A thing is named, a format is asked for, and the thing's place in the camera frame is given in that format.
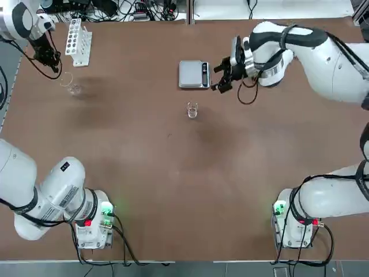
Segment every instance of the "robotic arm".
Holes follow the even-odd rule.
[[[46,32],[55,30],[55,24],[36,11],[39,0],[3,0],[0,3],[0,40],[26,39],[35,51],[34,59],[58,73],[60,53],[52,48]]]
[[[227,62],[222,68],[227,69],[224,70],[226,78],[223,76],[213,90],[223,93],[232,88],[232,80],[242,77],[257,77],[264,87],[278,85],[295,56],[316,93],[369,110],[369,68],[366,65],[369,64],[369,44],[346,44],[349,47],[346,50],[337,39],[320,29],[262,22],[242,43],[240,39],[233,40],[231,56],[222,63]],[[286,248],[309,247],[313,219],[369,212],[368,141],[369,124],[360,139],[364,156],[360,164],[336,170],[327,174],[329,176],[307,179],[302,186],[280,193],[273,204],[272,216],[278,244]]]
[[[20,237],[37,240],[50,227],[75,222],[79,248],[111,245],[114,208],[101,190],[83,188],[79,160],[62,159],[41,185],[35,184],[36,173],[33,159],[0,139],[0,203],[13,210]]]
[[[265,66],[281,48],[281,36],[286,28],[267,21],[254,28],[249,44],[257,70]],[[281,81],[293,53],[303,65],[308,82],[316,93],[331,100],[361,104],[362,108],[369,109],[369,72],[358,63],[353,66],[325,31],[294,27],[283,35],[287,54],[264,67],[259,78],[262,86],[273,86]],[[367,43],[347,46],[366,64],[369,63]]]

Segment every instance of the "white test tube rack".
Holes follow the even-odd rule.
[[[73,58],[73,66],[88,66],[90,60],[92,32],[82,29],[81,19],[73,19],[69,24],[65,55]]]

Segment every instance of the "small glass beaker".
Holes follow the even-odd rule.
[[[197,116],[198,104],[196,102],[187,103],[187,114],[189,118],[194,119]]]
[[[60,86],[67,89],[73,96],[81,95],[82,88],[75,81],[73,81],[73,74],[70,72],[64,72],[61,75]]]

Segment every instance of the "table surface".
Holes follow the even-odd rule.
[[[362,41],[350,18],[294,22]],[[64,156],[82,161],[85,186],[104,190],[117,206],[140,260],[273,260],[270,211],[279,192],[359,162],[368,117],[358,106],[314,93],[298,61],[277,87],[260,88],[252,106],[241,105],[235,90],[178,88],[180,60],[218,65],[232,38],[250,34],[257,23],[88,24],[90,65],[74,68],[62,57],[84,96],[71,96],[22,59],[1,137],[34,158],[38,182]],[[66,33],[64,24],[54,33],[61,52]],[[253,94],[243,89],[241,97]],[[198,102],[196,120],[186,115],[188,101]],[[25,241],[12,212],[0,207],[0,215],[1,260],[76,259],[67,225]],[[369,259],[362,247],[369,245],[367,219],[324,220],[336,239],[334,259]],[[302,259],[325,259],[328,248],[321,232]],[[92,258],[122,259],[122,243],[116,239],[113,249]]]

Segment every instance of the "gray floor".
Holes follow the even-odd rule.
[[[21,47],[24,47],[26,45],[26,42],[18,42]],[[14,79],[16,76],[16,72],[18,70],[18,64],[19,60],[21,58],[21,54],[18,50],[16,50],[11,45],[8,45],[6,43],[0,43],[0,66],[5,72],[7,81],[9,83],[9,93],[7,97],[7,102],[9,102],[9,99],[12,95],[12,88],[14,84]],[[3,84],[5,89],[5,82],[3,75],[0,74],[0,82]],[[5,104],[3,109],[0,111],[0,131],[1,127],[3,125],[3,118],[5,116],[6,110],[8,108],[8,105]]]
[[[4,43],[0,43],[0,65],[3,67],[10,83],[10,89],[17,71],[20,54],[17,50]],[[0,111],[0,119],[3,118],[5,110]],[[123,268],[122,265],[114,265],[115,276],[127,277],[239,277],[257,276],[273,277],[274,268],[282,265],[272,266],[268,262],[250,263],[175,263],[169,267],[161,264],[150,264],[146,267],[132,265]],[[83,277],[90,269],[90,265],[80,265],[79,263],[0,263],[1,277]],[[94,267],[88,275],[89,277],[112,276],[110,266]],[[323,268],[310,268],[298,265],[295,269],[296,277],[323,276]],[[369,276],[369,262],[366,261],[333,261],[327,266],[327,277],[366,277]]]

